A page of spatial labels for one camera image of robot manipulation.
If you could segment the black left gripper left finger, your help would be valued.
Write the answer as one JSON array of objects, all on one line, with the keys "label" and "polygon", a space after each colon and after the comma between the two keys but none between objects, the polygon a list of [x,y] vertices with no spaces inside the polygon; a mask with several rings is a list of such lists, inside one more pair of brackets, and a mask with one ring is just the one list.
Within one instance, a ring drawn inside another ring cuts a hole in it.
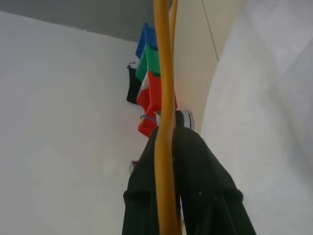
[{"label": "black left gripper left finger", "polygon": [[132,171],[123,194],[123,235],[158,235],[159,224],[154,170],[155,128]]}]

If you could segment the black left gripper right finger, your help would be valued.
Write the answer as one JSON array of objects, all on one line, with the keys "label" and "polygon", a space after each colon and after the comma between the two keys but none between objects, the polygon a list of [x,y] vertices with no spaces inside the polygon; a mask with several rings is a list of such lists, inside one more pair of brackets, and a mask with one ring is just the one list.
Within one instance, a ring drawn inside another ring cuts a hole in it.
[{"label": "black left gripper right finger", "polygon": [[174,173],[188,235],[254,235],[243,194],[199,134],[178,127]]}]

